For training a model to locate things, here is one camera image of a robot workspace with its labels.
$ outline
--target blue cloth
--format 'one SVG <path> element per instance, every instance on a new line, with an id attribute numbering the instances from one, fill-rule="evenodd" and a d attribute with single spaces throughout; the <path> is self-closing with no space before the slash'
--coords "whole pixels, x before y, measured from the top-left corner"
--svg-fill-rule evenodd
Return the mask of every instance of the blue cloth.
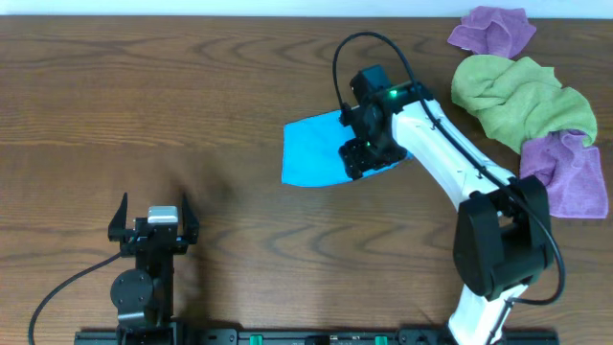
<path id="1" fill-rule="evenodd" d="M 313 116 L 284 127 L 284 166 L 281 181 L 298 187 L 327 187 L 351 182 L 338 149 L 355 138 L 350 126 L 338 121 L 340 110 Z M 395 165 L 364 172 L 364 177 Z"/>

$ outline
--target wood grain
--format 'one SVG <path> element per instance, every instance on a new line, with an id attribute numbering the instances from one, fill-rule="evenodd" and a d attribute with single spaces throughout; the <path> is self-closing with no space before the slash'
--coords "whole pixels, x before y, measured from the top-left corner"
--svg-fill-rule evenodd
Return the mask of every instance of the wood grain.
<path id="1" fill-rule="evenodd" d="M 453 123 L 500 165 L 519 157 L 488 140 L 449 100 L 467 53 L 446 43 L 457 19 L 206 17 L 0 18 L 0 342 L 25 342 L 40 300 L 117 252 L 105 228 L 122 192 L 130 216 L 187 191 L 204 223 L 176 260 L 176 314 L 245 328 L 396 328 L 442 324 L 462 288 L 451 260 L 456 215 L 418 161 L 326 189 L 281 184 L 283 125 L 337 107 L 330 62 L 340 40 L 392 38 Z M 590 100 L 613 183 L 613 22 L 535 20 L 524 51 Z M 339 78 L 382 62 L 361 39 Z M 349 87 L 343 93 L 349 97 Z M 554 306 L 514 309 L 509 326 L 553 327 L 563 343 L 613 337 L 611 219 L 554 219 L 568 288 Z M 122 260 L 60 293 L 38 344 L 112 328 Z M 554 270 L 529 296 L 554 290 Z"/>

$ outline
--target purple cloth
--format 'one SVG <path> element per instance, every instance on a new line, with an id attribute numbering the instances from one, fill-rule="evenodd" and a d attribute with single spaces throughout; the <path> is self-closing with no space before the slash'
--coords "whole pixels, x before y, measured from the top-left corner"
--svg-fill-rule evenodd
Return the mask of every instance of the purple cloth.
<path id="1" fill-rule="evenodd" d="M 604 219 L 609 210 L 597 147 L 585 148 L 580 130 L 551 132 L 525 142 L 519 176 L 535 175 L 547 188 L 550 214 L 559 218 Z"/>
<path id="2" fill-rule="evenodd" d="M 462 25 L 453 29 L 447 42 L 474 54 L 512 58 L 524 49 L 535 32 L 536 27 L 528 23 L 524 9 L 479 6 L 462 17 Z"/>

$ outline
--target towel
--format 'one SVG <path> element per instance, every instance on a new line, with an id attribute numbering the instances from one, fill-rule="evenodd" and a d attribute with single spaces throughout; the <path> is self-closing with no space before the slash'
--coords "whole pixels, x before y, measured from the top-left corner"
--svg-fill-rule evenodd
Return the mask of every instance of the towel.
<path id="1" fill-rule="evenodd" d="M 596 117 L 575 89 L 561 88 L 553 67 L 529 57 L 472 56 L 458 66 L 451 100 L 477 117 L 488 138 L 519 153 L 521 145 L 549 132 L 577 129 L 588 147 L 596 139 Z"/>
<path id="2" fill-rule="evenodd" d="M 504 10 L 479 6 L 462 17 L 447 40 L 474 54 L 512 58 L 519 54 L 536 32 L 524 9 Z"/>
<path id="3" fill-rule="evenodd" d="M 340 110 L 313 116 L 284 127 L 284 162 L 281 181 L 298 187 L 327 187 L 352 182 L 338 149 L 355 138 L 350 126 L 338 121 Z M 368 177 L 378 171 L 363 173 Z"/>
<path id="4" fill-rule="evenodd" d="M 598 148 L 584 148 L 585 134 L 561 130 L 532 139 L 521 149 L 519 176 L 535 175 L 547 189 L 550 214 L 604 219 L 609 210 Z"/>

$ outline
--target white background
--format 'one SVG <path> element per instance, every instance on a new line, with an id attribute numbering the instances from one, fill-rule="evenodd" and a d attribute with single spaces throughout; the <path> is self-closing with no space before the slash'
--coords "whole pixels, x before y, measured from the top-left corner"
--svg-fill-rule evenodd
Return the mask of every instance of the white background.
<path id="1" fill-rule="evenodd" d="M 0 14 L 462 16 L 480 6 L 532 18 L 613 18 L 613 0 L 0 0 Z"/>

